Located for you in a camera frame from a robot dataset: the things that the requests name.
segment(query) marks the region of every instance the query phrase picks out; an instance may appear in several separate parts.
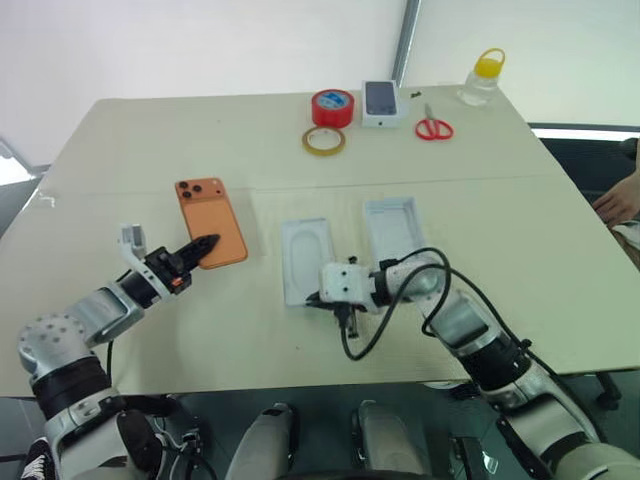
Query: white wall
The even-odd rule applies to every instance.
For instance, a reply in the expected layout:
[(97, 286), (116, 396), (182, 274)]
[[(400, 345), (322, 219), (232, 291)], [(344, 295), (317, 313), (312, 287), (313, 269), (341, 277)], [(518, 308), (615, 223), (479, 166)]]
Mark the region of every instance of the white wall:
[[(52, 162), (99, 98), (358, 88), (390, 74), (400, 0), (0, 0), (0, 137)], [(485, 47), (529, 121), (637, 124), (640, 0), (423, 0), (407, 85)]]
[(52, 162), (100, 98), (359, 88), (391, 72), (404, 3), (0, 0), (0, 137)]
[(424, 0), (406, 85), (460, 83), (502, 47), (529, 122), (640, 124), (639, 0)]

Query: red scissors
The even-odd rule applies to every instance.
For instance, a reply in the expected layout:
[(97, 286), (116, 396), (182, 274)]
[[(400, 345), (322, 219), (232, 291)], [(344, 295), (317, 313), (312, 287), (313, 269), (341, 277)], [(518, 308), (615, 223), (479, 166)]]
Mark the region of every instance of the red scissors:
[(428, 103), (424, 105), (425, 119), (416, 124), (416, 135), (423, 140), (448, 140), (453, 137), (453, 127), (433, 116)]

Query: sneaker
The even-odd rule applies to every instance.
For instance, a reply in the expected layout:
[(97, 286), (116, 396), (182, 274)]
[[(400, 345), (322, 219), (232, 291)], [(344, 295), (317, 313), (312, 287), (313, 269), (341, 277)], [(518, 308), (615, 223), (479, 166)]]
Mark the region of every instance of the sneaker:
[(37, 439), (27, 453), (22, 480), (55, 480), (56, 468), (51, 457), (49, 442), (42, 437)]
[(613, 230), (622, 235), (633, 248), (640, 250), (640, 222), (624, 222), (613, 227)]

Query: person's arm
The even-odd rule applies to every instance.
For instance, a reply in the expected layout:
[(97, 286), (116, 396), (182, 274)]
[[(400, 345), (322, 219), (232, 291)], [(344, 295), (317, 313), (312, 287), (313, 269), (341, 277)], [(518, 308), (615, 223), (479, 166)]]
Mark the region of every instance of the person's arm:
[(593, 208), (609, 228), (631, 220), (640, 212), (640, 149), (636, 153), (635, 172), (596, 200)]

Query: robot leg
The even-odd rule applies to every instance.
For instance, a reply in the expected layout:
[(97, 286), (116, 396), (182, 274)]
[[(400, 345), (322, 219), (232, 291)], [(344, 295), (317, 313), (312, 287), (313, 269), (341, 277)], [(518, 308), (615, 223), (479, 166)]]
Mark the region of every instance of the robot leg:
[(426, 473), (407, 427), (389, 408), (365, 400), (358, 408), (358, 421), (367, 469)]
[(285, 403), (258, 415), (233, 455), (226, 480), (273, 480), (287, 473), (294, 416)]

